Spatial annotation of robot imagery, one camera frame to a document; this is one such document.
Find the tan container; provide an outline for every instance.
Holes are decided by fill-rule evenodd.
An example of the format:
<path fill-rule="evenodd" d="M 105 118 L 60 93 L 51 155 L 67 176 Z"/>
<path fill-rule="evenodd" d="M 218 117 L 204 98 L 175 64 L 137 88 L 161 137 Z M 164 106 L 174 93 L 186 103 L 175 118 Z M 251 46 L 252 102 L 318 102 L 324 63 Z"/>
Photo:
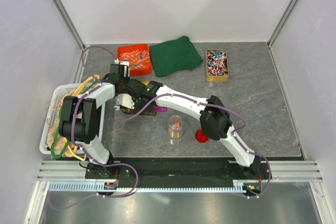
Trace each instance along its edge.
<path fill-rule="evenodd" d="M 209 74 L 209 69 L 208 69 L 208 54 L 210 51 L 222 51 L 225 53 L 226 60 L 227 60 L 227 76 L 214 76 Z M 205 51 L 205 74 L 206 74 L 206 80 L 207 81 L 227 81 L 227 79 L 230 76 L 230 71 L 229 71 L 229 60 L 227 58 L 227 52 L 225 49 L 207 49 Z"/>

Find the white basket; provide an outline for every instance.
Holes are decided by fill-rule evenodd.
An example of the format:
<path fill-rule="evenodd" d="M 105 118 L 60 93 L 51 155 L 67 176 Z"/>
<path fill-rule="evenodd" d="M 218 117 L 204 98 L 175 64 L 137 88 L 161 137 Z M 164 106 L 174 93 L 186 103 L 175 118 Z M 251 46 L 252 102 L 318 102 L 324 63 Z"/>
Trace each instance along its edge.
<path fill-rule="evenodd" d="M 58 108 L 59 103 L 61 102 L 61 99 L 71 90 L 77 89 L 81 83 L 74 83 L 74 84 L 68 84 L 68 85 L 62 85 L 57 87 L 54 90 L 54 93 L 52 95 L 49 111 L 47 114 L 47 118 L 44 124 L 41 142 L 40 142 L 40 151 L 43 154 L 51 154 L 51 152 L 47 149 L 47 137 L 50 130 L 50 126 L 54 124 L 57 110 L 53 110 L 54 108 Z M 104 113 L 105 113 L 105 103 L 103 103 L 101 107 L 101 116 L 100 116 L 100 126 L 99 126 L 99 134 L 98 138 L 101 141 L 102 131 L 103 131 L 103 123 L 104 123 Z M 80 149 L 76 151 L 76 154 L 84 154 L 84 152 Z"/>

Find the clear plastic jar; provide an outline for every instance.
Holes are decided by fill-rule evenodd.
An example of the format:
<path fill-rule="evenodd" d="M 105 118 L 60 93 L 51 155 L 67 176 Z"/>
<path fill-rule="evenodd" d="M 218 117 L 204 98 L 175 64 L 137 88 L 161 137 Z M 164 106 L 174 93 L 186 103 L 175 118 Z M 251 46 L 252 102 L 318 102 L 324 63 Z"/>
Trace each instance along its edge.
<path fill-rule="evenodd" d="M 179 115 L 169 118 L 168 135 L 171 138 L 180 138 L 183 135 L 183 120 Z"/>

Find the orange tray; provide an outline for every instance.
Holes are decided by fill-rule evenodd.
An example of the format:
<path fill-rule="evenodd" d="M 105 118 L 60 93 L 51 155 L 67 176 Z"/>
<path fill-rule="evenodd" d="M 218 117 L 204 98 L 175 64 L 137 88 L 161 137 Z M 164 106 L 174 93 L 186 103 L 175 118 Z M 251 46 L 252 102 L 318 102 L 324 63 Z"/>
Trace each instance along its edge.
<path fill-rule="evenodd" d="M 147 51 L 148 57 L 145 54 L 145 58 L 141 59 L 141 53 L 144 51 Z M 130 62 L 131 76 L 145 76 L 152 73 L 149 46 L 147 44 L 118 47 L 117 54 L 120 61 L 127 60 Z"/>

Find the green cloth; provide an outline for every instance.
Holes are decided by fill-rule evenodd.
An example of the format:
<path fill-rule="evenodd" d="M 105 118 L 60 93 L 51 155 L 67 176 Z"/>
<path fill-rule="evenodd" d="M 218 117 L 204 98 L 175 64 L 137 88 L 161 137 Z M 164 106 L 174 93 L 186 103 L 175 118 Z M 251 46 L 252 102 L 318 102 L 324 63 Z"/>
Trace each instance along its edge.
<path fill-rule="evenodd" d="M 193 70 L 203 61 L 187 36 L 150 46 L 150 55 L 156 76 Z"/>

